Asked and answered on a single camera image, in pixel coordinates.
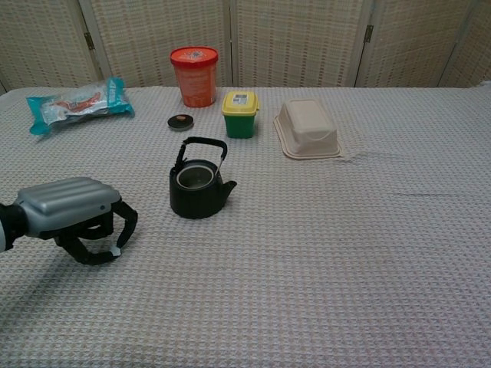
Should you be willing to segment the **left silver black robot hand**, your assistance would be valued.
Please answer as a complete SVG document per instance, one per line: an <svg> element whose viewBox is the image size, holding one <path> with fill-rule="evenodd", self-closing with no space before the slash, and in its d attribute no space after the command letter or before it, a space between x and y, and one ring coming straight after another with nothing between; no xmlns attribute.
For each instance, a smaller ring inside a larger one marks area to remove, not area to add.
<svg viewBox="0 0 491 368"><path fill-rule="evenodd" d="M14 204L24 221L25 235L53 239L83 265L102 265L119 258L138 220L137 211L123 201L116 189L89 177L61 179L20 189ZM89 251L82 241L112 235L114 215L124 220L116 243L107 251Z"/></svg>

